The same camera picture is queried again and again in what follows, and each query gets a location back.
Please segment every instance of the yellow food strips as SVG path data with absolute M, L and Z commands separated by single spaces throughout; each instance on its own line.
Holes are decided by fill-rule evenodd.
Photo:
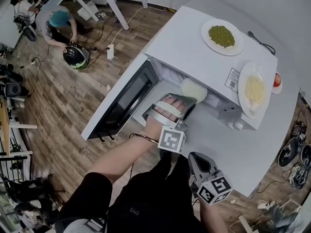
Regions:
M 264 83 L 256 76 L 249 76 L 246 83 L 245 94 L 252 102 L 262 104 L 265 95 Z

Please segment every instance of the white shirt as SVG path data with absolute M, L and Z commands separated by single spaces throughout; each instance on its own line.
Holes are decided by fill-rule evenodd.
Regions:
M 15 5 L 15 13 L 23 17 L 23 20 L 32 24 L 35 21 L 35 13 L 28 11 L 32 5 L 23 0 Z

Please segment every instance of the green food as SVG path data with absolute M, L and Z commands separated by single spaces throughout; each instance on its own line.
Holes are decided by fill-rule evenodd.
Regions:
M 235 40 L 232 33 L 225 26 L 213 26 L 208 31 L 209 37 L 224 48 L 234 46 Z

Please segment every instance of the oval plate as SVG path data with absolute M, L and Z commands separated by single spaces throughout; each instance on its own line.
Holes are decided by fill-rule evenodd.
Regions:
M 252 103 L 247 97 L 246 97 L 246 84 L 247 84 L 247 79 L 249 76 L 256 76 L 258 77 L 264 84 L 265 86 L 265 98 L 262 104 L 257 104 L 257 103 Z M 262 108 L 264 108 L 266 104 L 266 84 L 264 80 L 262 79 L 262 75 L 260 74 L 260 67 L 257 63 L 255 62 L 249 62 L 247 63 L 239 77 L 239 83 L 238 83 L 238 95 L 239 95 L 239 101 L 241 104 L 241 108 L 246 116 L 248 116 L 251 119 L 255 119 L 262 111 Z
M 234 40 L 235 40 L 235 45 L 231 47 L 224 48 L 218 44 L 216 44 L 208 35 L 208 31 L 210 30 L 211 27 L 213 26 L 225 26 L 228 30 L 231 31 Z M 205 43 L 215 52 L 220 53 L 222 55 L 228 55 L 228 56 L 233 56 L 237 55 L 242 52 L 243 50 L 243 38 L 241 35 L 241 32 L 230 22 L 224 21 L 224 20 L 219 20 L 219 19 L 212 19 L 207 21 L 206 23 L 203 24 L 202 29 L 201 29 L 201 34 L 203 37 L 203 40 Z

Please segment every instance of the black wheel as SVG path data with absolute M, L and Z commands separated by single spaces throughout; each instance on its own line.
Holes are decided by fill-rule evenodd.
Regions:
M 28 38 L 29 40 L 31 40 L 31 41 L 36 41 L 36 40 L 37 40 L 36 35 L 34 34 L 34 32 L 33 32 L 30 28 L 24 29 L 23 34 L 24 34 L 25 36 L 27 36 L 27 38 Z

